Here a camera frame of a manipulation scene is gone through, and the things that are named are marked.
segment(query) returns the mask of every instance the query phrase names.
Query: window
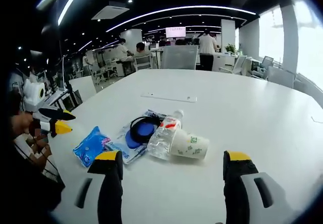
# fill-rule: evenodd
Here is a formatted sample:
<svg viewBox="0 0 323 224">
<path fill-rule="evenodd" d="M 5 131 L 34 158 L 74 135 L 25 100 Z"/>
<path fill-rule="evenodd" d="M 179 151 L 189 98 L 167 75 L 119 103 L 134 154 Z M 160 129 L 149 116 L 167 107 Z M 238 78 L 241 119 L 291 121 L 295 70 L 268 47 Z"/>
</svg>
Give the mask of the window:
<svg viewBox="0 0 323 224">
<path fill-rule="evenodd" d="M 298 27 L 297 72 L 323 89 L 323 26 L 305 1 L 294 1 Z"/>
<path fill-rule="evenodd" d="M 259 19 L 259 57 L 274 58 L 281 63 L 284 56 L 284 28 L 282 11 L 279 6 L 260 15 Z"/>
<path fill-rule="evenodd" d="M 236 45 L 236 50 L 239 50 L 239 28 L 236 29 L 236 41 L 235 41 L 235 45 Z"/>
</svg>

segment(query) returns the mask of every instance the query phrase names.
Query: potted plant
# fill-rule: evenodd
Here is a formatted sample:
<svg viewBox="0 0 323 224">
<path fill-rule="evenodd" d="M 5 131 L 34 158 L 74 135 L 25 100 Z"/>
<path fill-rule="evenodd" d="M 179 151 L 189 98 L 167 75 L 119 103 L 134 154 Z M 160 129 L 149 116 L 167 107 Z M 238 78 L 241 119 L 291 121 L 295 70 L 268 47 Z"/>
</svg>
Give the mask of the potted plant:
<svg viewBox="0 0 323 224">
<path fill-rule="evenodd" d="M 232 45 L 232 44 L 228 44 L 225 49 L 227 50 L 227 52 L 231 52 L 231 54 L 235 54 L 236 53 L 236 46 Z"/>
</svg>

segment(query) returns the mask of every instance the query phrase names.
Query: led strip light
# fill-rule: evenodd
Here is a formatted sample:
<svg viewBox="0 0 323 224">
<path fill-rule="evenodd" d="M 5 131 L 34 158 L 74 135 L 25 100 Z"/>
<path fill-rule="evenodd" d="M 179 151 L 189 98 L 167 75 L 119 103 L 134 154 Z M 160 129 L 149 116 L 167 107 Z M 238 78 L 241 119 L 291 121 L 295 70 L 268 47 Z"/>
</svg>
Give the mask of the led strip light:
<svg viewBox="0 0 323 224">
<path fill-rule="evenodd" d="M 83 48 L 85 48 L 88 44 L 91 44 L 92 43 L 92 41 L 89 41 L 87 44 L 85 44 L 84 46 L 82 46 L 80 49 L 79 49 L 79 51 L 80 50 L 82 50 Z"/>
<path fill-rule="evenodd" d="M 232 17 L 232 16 L 224 16 L 224 15 L 214 15 L 214 14 L 186 14 L 186 15 L 177 15 L 177 16 L 172 16 L 172 17 L 183 17 L 183 16 L 217 16 L 217 17 L 225 17 L 225 18 L 230 18 L 230 19 L 237 19 L 237 20 L 242 20 L 242 24 L 241 26 L 243 26 L 247 20 L 246 19 L 243 19 L 243 18 L 240 18 L 240 17 Z M 149 21 L 146 21 L 146 22 L 140 22 L 136 25 L 133 25 L 132 27 L 135 27 L 135 26 L 139 26 L 141 24 L 144 24 L 144 23 L 147 23 L 147 22 L 152 22 L 152 21 L 158 21 L 158 20 L 162 20 L 162 19 L 170 19 L 169 16 L 167 17 L 161 17 L 161 18 L 157 18 L 157 19 L 152 19 L 152 20 L 149 20 Z"/>
<path fill-rule="evenodd" d="M 254 12 L 250 12 L 250 11 L 245 11 L 245 10 L 241 10 L 241 9 L 237 9 L 237 8 L 232 8 L 232 7 L 224 7 L 224 6 L 181 6 L 181 7 L 174 7 L 174 8 L 169 8 L 169 9 L 164 9 L 164 10 L 159 10 L 159 11 L 154 11 L 154 12 L 150 12 L 141 16 L 137 16 L 135 18 L 132 18 L 128 21 L 124 21 L 122 23 L 120 23 L 119 25 L 116 25 L 112 28 L 110 28 L 109 30 L 107 30 L 106 32 L 112 31 L 113 29 L 118 28 L 119 26 L 122 26 L 128 22 L 146 17 L 146 16 L 150 16 L 153 14 L 157 14 L 157 13 L 161 13 L 161 12 L 166 12 L 166 11 L 173 11 L 173 10 L 181 10 L 181 9 L 194 9 L 194 8 L 210 8 L 210 9 L 225 9 L 225 10 L 232 10 L 232 11 L 239 11 L 239 12 L 244 12 L 244 13 L 248 13 L 248 14 L 252 14 L 255 15 L 256 13 Z"/>
<path fill-rule="evenodd" d="M 148 33 L 145 33 L 144 35 L 154 34 L 157 32 L 158 31 L 148 32 Z M 190 32 L 205 32 L 205 31 L 186 31 L 186 33 L 190 33 Z M 221 32 L 220 31 L 210 31 L 210 33 L 221 33 Z"/>
<path fill-rule="evenodd" d="M 58 20 L 58 25 L 61 24 L 65 14 L 66 14 L 67 10 L 69 9 L 69 7 L 71 6 L 72 2 L 73 2 L 73 0 L 68 0 L 67 1 L 66 5 L 64 6 L 64 8 L 62 10 L 62 13 L 60 14 L 60 17 L 59 17 L 59 20 Z"/>
<path fill-rule="evenodd" d="M 106 47 L 106 46 L 110 46 L 111 44 L 113 44 L 113 43 L 116 43 L 116 42 L 118 42 L 119 40 L 116 40 L 116 41 L 114 41 L 114 42 L 111 42 L 111 43 L 109 43 L 109 44 L 107 44 L 107 45 L 105 45 L 105 46 L 103 46 L 103 47 L 101 47 L 101 48 L 104 48 L 104 47 Z"/>
</svg>

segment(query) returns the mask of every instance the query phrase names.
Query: black ceiling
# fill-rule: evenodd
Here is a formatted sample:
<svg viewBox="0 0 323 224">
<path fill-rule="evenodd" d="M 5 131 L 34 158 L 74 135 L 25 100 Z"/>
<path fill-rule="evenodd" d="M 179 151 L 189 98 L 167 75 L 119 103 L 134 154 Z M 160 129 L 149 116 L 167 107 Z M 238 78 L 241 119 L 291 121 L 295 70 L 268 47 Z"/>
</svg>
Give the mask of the black ceiling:
<svg viewBox="0 0 323 224">
<path fill-rule="evenodd" d="M 67 0 L 58 0 L 58 2 L 56 2 L 56 4 L 52 6 L 53 8 L 47 10 L 45 13 L 37 12 L 35 9 L 37 2 L 39 2 L 40 0 L 23 1 L 24 2 L 21 5 L 21 11 L 23 18 L 25 19 L 20 19 L 18 25 L 19 30 L 17 30 L 16 43 L 16 46 L 23 46 L 24 48 L 24 50 L 20 50 L 17 52 L 16 60 L 19 62 L 21 62 L 21 58 L 25 57 L 24 53 L 28 49 L 46 51 L 46 48 L 44 48 L 45 46 L 52 46 L 55 47 L 55 50 L 51 49 L 49 51 L 57 52 L 58 42 L 48 43 L 48 41 L 57 41 L 58 39 L 60 39 L 61 41 L 62 53 L 71 54 L 77 52 L 79 48 L 81 48 L 83 45 L 85 45 L 91 40 L 93 41 L 93 43 L 87 48 L 96 48 L 98 46 L 103 46 L 107 43 L 113 42 L 115 41 L 115 38 L 117 38 L 117 36 L 120 34 L 120 32 L 129 28 L 140 28 L 143 30 L 143 34 L 145 34 L 150 30 L 170 26 L 221 25 L 221 19 L 223 19 L 223 17 L 205 16 L 204 14 L 229 16 L 228 19 L 230 19 L 230 17 L 234 17 L 233 20 L 236 21 L 236 26 L 240 27 L 244 20 L 251 21 L 256 19 L 259 13 L 277 5 L 279 2 L 279 0 L 133 0 L 133 2 L 129 4 L 127 3 L 128 0 L 74 0 L 69 9 L 67 10 L 67 13 L 63 18 L 62 23 L 58 28 L 58 31 L 56 32 L 57 35 L 53 38 L 47 37 L 44 42 L 44 38 L 42 38 L 40 35 L 42 27 L 44 26 L 45 22 L 49 21 L 49 18 L 51 19 L 52 23 L 55 24 L 55 26 L 57 25 L 57 19 L 53 19 L 53 17 L 59 16 Z M 103 7 L 109 5 L 109 2 L 111 1 L 124 3 L 129 8 L 129 11 L 111 20 L 101 20 L 100 22 L 97 22 L 96 20 L 91 20 L 91 18 L 94 15 L 96 15 Z M 112 30 L 111 32 L 106 33 L 106 31 L 111 27 L 118 25 L 131 18 L 134 18 L 136 16 L 167 8 L 194 5 L 235 7 L 255 12 L 256 15 L 223 9 L 174 10 L 140 18 L 138 20 L 120 26 L 115 30 Z M 196 16 L 174 17 L 178 15 L 192 14 L 196 14 Z M 149 20 L 154 21 L 134 26 L 138 23 L 143 23 Z M 202 29 L 203 28 L 194 28 L 194 30 L 198 31 Z M 219 28 L 212 28 L 211 30 L 219 31 Z"/>
</svg>

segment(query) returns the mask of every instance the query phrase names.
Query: blue lid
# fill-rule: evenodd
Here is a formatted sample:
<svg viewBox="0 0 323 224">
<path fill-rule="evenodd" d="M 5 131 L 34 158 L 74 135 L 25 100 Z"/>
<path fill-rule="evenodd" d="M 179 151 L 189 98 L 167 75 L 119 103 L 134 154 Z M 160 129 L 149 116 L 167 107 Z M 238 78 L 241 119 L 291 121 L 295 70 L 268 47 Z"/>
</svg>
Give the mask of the blue lid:
<svg viewBox="0 0 323 224">
<path fill-rule="evenodd" d="M 148 136 L 149 134 L 152 134 L 155 130 L 155 127 L 152 123 L 146 123 L 143 122 L 138 127 L 138 134 L 141 136 Z M 135 142 L 130 135 L 130 130 L 126 134 L 126 142 L 129 148 L 137 148 L 141 146 L 142 143 Z"/>
</svg>

